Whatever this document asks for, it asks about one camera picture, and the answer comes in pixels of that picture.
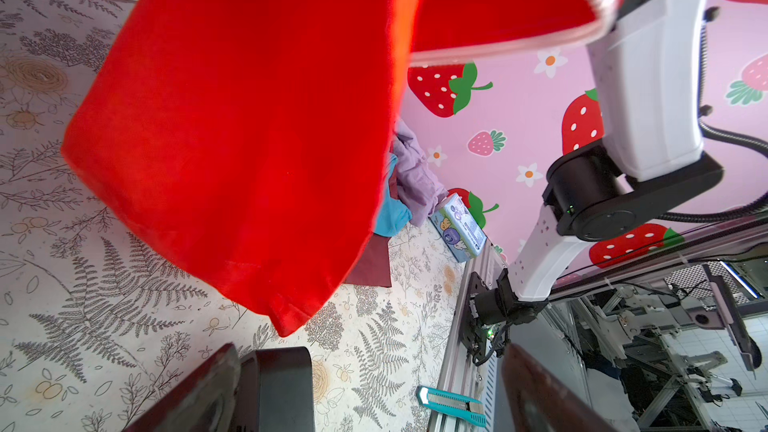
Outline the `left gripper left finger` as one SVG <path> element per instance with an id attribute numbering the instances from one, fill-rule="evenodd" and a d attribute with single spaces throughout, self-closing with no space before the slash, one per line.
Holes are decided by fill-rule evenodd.
<path id="1" fill-rule="evenodd" d="M 228 431 L 236 406 L 240 359 L 227 343 L 132 422 L 126 431 Z"/>

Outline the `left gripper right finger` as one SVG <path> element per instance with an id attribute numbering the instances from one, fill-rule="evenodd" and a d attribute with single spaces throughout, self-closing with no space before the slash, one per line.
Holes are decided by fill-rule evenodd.
<path id="1" fill-rule="evenodd" d="M 501 372 L 516 431 L 615 431 L 519 345 L 506 347 Z"/>

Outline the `red rainbow striped cloth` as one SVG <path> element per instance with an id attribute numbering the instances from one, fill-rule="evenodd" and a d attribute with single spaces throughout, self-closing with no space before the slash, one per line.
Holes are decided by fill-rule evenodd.
<path id="1" fill-rule="evenodd" d="M 410 65 L 593 38 L 621 0 L 138 0 L 61 148 L 162 257 L 287 337 L 374 230 Z"/>

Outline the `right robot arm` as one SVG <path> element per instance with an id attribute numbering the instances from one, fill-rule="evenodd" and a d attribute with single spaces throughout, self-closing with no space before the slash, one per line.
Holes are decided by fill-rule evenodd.
<path id="1" fill-rule="evenodd" d="M 654 220 L 711 223 L 760 213 L 759 198 L 721 213 L 677 207 L 715 187 L 722 166 L 706 139 L 753 146 L 763 141 L 703 123 L 706 0 L 590 0 L 606 30 L 588 45 L 603 137 L 554 162 L 538 222 L 495 288 L 469 292 L 462 310 L 472 326 L 525 323 L 545 307 L 571 261 L 590 243 Z"/>

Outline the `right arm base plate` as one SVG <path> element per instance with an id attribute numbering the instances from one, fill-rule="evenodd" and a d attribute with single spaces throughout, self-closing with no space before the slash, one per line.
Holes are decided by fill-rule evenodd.
<path id="1" fill-rule="evenodd" d="M 489 288 L 477 272 L 470 274 L 460 308 L 459 341 L 473 365 L 479 367 L 492 356 L 504 354 L 511 327 L 511 299 L 507 269 L 502 270 L 494 288 Z"/>

